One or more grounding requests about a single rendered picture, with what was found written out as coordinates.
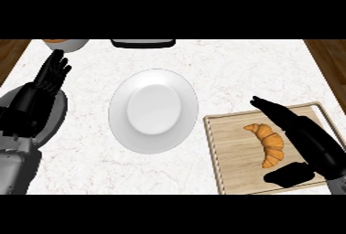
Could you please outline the white oval plate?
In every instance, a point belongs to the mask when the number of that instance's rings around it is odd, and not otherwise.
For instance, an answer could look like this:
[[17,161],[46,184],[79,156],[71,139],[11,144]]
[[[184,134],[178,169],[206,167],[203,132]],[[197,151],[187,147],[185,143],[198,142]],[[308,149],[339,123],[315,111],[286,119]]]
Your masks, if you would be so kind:
[[158,154],[187,139],[197,124],[197,93],[188,80],[166,69],[148,69],[126,79],[108,108],[111,132],[141,154]]

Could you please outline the grey round plate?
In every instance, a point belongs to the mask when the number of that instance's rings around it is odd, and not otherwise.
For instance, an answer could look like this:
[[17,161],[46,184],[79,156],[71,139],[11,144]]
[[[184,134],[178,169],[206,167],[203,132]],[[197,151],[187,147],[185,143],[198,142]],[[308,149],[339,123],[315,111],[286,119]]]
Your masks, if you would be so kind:
[[[11,90],[5,95],[0,95],[0,107],[8,107],[12,99],[22,87]],[[68,98],[65,92],[61,90],[55,96],[55,105],[51,113],[51,117],[46,123],[46,126],[36,137],[37,147],[43,147],[52,137],[55,136],[58,129],[65,120],[65,115],[68,111]]]

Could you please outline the pale wooden tray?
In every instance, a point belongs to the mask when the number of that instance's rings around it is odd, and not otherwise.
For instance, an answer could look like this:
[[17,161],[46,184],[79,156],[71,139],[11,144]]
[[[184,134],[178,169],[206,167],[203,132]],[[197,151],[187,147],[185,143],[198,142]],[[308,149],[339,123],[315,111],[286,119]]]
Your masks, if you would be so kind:
[[[318,102],[287,107],[299,116],[306,116],[327,131],[340,147],[346,151],[346,143],[339,135],[336,126],[321,124],[330,120],[326,113],[315,113],[323,109]],[[252,124],[268,124],[275,133],[280,134],[284,141],[284,159],[277,166],[262,167],[265,158],[263,148],[256,135],[244,129]],[[266,183],[263,177],[278,168],[293,162],[303,163],[305,159],[299,154],[281,128],[274,124],[261,109],[252,112],[238,112],[221,115],[210,115],[204,118],[206,134],[210,146],[213,171],[218,184],[218,190],[222,195],[226,194],[272,194],[287,190],[300,189],[308,186],[318,186],[327,182],[320,174],[315,177],[292,187],[281,187],[277,184]]]

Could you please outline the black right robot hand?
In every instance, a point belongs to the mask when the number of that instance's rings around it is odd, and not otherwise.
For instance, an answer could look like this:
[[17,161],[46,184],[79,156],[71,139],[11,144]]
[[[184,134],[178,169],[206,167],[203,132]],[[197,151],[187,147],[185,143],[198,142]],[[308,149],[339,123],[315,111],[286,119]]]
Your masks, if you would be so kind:
[[286,106],[258,96],[250,101],[261,109],[302,155],[305,162],[293,162],[268,173],[266,183],[287,188],[309,181],[320,174],[327,181],[346,177],[346,151],[323,127],[306,117],[299,116]]

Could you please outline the golden croissant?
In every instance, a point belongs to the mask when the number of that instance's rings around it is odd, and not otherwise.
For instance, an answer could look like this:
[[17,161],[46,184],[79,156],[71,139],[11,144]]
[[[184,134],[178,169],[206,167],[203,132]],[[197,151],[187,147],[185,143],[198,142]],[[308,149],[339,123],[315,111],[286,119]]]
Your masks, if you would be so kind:
[[262,162],[263,168],[277,166],[278,162],[284,159],[284,141],[278,133],[274,132],[268,124],[249,124],[244,129],[250,131],[261,142],[265,158]]

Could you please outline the white bowl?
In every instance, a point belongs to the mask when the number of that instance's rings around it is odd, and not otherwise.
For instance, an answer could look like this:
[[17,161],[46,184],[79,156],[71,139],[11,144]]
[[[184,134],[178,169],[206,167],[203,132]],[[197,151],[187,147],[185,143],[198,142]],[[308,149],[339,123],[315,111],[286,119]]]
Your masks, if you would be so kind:
[[61,49],[65,53],[77,51],[88,43],[88,39],[45,39],[51,50]]

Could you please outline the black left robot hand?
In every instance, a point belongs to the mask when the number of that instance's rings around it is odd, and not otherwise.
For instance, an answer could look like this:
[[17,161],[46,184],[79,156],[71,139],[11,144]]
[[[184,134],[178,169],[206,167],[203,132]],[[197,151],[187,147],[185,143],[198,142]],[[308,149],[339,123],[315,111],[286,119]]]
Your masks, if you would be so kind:
[[0,132],[5,136],[36,137],[43,130],[67,74],[71,71],[64,50],[46,59],[36,79],[21,87],[8,107],[0,107]]

